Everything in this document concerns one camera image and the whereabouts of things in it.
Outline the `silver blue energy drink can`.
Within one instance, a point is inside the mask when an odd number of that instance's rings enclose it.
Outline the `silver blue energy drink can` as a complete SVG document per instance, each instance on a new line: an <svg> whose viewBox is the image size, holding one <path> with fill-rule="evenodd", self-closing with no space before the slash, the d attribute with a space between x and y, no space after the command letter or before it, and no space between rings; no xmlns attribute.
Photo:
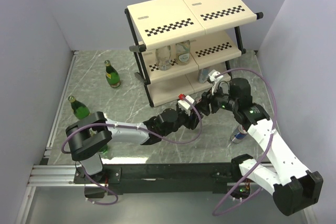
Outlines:
<svg viewBox="0 0 336 224"><path fill-rule="evenodd" d="M205 82L207 82L207 78L208 78L209 72L210 72L210 68L209 67L200 69L198 71L198 76L197 76L198 82L199 83L205 83Z"/></svg>

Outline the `clear Chang soda water bottle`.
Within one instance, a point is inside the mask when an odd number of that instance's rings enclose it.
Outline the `clear Chang soda water bottle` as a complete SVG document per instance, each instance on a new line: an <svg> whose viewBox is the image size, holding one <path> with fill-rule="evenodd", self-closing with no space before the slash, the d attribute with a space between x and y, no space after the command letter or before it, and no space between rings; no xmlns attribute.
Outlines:
<svg viewBox="0 0 336 224"><path fill-rule="evenodd" d="M171 67L171 46L155 50L156 65L159 70L166 71Z"/></svg>

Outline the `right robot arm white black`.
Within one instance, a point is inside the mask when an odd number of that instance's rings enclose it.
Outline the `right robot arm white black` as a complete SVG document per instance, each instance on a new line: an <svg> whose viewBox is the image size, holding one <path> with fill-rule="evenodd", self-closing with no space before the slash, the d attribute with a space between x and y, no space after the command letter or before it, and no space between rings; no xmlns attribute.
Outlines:
<svg viewBox="0 0 336 224"><path fill-rule="evenodd" d="M233 78L228 92L221 88L223 79L215 72L208 81L212 88L202 95L201 107L206 115L219 109L231 111L235 120L261 147L272 163L269 170L248 154L231 161L230 175L241 182L248 178L272 195L282 214L290 216L318 202L323 178L319 172L311 172L291 151L281 135L273 127L273 120L266 110L253 102L247 79Z"/></svg>

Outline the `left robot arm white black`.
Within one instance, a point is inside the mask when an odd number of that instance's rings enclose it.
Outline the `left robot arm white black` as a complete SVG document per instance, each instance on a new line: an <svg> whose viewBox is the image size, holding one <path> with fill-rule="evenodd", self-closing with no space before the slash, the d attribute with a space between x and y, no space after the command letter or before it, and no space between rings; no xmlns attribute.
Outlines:
<svg viewBox="0 0 336 224"><path fill-rule="evenodd" d="M105 170L98 153L109 142L153 145L164 140L176 144L177 141L167 136L181 127L195 129L202 124L202 118L194 105L177 104L176 109L166 109L138 124L113 121L98 111L66 128L67 138L61 152L79 162L91 182L99 183L104 179Z"/></svg>

